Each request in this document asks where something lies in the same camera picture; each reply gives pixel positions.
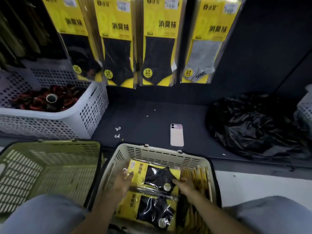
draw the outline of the forearm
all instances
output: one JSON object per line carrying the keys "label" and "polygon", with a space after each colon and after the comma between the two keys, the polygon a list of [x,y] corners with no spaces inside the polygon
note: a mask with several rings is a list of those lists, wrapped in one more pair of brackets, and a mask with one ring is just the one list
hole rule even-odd
{"label": "forearm", "polygon": [[193,191],[191,202],[213,234],[254,234],[236,219],[206,199],[200,192]]}
{"label": "forearm", "polygon": [[105,234],[120,200],[120,195],[108,193],[72,234]]}

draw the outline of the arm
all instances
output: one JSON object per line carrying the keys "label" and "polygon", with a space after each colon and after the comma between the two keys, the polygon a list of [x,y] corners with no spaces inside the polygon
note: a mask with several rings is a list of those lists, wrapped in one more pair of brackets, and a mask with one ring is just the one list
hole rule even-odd
{"label": "arm", "polygon": [[92,212],[71,234],[105,234],[117,205],[130,187],[132,178],[133,173],[130,173],[127,178],[125,171],[118,174],[113,189],[103,194],[99,206],[94,207]]}
{"label": "arm", "polygon": [[181,178],[181,181],[173,180],[173,183],[180,188],[188,201],[195,206],[213,234],[254,234],[254,232],[206,199],[194,188],[190,180]]}

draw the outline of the green shopping basket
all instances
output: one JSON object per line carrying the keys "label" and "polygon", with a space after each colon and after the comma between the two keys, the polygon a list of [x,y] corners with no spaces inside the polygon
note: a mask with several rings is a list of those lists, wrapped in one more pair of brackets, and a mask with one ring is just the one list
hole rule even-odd
{"label": "green shopping basket", "polygon": [[87,207],[102,161],[95,141],[9,145],[0,154],[0,218],[41,194],[61,194]]}

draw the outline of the smartphone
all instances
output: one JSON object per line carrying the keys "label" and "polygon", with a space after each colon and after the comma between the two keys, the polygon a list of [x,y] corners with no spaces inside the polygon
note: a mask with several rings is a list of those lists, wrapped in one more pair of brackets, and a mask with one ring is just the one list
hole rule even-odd
{"label": "smartphone", "polygon": [[170,144],[172,146],[184,146],[183,126],[181,124],[170,124]]}

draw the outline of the white floor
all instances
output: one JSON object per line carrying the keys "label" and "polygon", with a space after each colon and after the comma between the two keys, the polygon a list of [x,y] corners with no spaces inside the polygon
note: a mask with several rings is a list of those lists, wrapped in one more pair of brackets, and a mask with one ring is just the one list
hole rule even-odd
{"label": "white floor", "polygon": [[216,171],[222,206],[280,195],[312,211],[312,180]]}

